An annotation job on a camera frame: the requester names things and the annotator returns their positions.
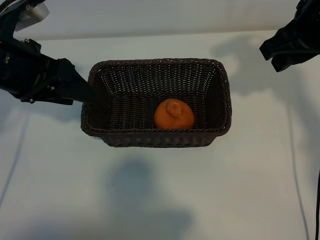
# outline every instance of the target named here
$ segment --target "white table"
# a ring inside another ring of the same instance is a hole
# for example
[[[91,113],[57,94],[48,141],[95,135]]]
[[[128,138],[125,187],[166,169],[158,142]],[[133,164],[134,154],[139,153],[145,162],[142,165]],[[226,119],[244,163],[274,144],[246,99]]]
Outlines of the white table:
[[[320,59],[276,73],[259,51],[274,33],[41,41],[85,79],[105,60],[217,59],[232,126],[208,147],[113,148],[81,131],[80,103],[2,91],[0,239],[303,240],[303,215],[313,239]]]

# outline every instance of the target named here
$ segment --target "white backdrop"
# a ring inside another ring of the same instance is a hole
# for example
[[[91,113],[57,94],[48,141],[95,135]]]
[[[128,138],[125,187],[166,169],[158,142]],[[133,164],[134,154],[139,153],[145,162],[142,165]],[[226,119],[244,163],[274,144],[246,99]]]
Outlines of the white backdrop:
[[[46,0],[50,15],[18,38],[68,39],[275,30],[298,0]]]

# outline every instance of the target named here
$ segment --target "orange fruit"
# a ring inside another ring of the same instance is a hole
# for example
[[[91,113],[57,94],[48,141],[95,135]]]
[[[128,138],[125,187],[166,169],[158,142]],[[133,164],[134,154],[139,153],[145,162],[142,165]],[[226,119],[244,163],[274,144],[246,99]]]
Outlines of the orange fruit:
[[[191,107],[185,102],[169,98],[157,107],[154,123],[159,129],[191,129],[195,116]]]

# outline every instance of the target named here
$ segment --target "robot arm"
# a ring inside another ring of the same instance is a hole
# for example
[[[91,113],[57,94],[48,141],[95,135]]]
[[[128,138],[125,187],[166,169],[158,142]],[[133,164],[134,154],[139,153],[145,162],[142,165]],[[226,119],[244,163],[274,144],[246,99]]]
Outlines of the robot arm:
[[[320,54],[320,1],[301,0],[296,9],[294,19],[260,47],[277,72]]]
[[[45,0],[6,0],[0,5],[0,89],[22,102],[35,101],[72,105],[73,101],[94,103],[96,90],[67,59],[41,54],[41,45],[13,38],[19,31],[43,20],[49,11]]]

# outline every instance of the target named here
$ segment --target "woven texture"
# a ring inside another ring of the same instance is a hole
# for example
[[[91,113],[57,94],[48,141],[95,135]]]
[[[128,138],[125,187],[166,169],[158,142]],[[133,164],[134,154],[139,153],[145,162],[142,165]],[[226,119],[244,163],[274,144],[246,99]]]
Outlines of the woven texture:
[[[83,104],[81,128],[113,147],[203,147],[231,126],[228,77],[216,60],[103,61],[88,82],[97,97],[95,104]],[[156,108],[168,98],[192,108],[192,129],[156,128]]]

